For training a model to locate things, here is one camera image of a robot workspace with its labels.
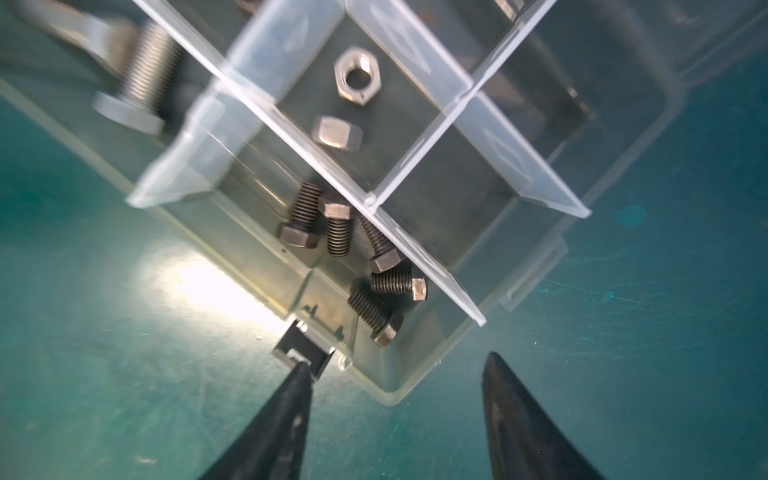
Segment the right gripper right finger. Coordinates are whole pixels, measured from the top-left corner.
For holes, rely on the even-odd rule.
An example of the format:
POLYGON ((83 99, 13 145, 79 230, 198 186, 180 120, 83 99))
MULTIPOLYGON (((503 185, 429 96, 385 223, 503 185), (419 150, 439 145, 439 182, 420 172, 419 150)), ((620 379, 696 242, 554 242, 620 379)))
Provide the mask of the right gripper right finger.
POLYGON ((495 479, 601 479, 496 352, 482 375, 486 438, 495 479))

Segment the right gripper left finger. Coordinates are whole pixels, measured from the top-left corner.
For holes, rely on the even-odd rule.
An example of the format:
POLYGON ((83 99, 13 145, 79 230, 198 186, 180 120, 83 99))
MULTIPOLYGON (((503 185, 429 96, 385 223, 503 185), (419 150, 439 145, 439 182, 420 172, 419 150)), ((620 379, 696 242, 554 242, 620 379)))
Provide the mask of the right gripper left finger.
POLYGON ((313 381, 298 363, 202 479, 298 479, 310 421, 313 381))

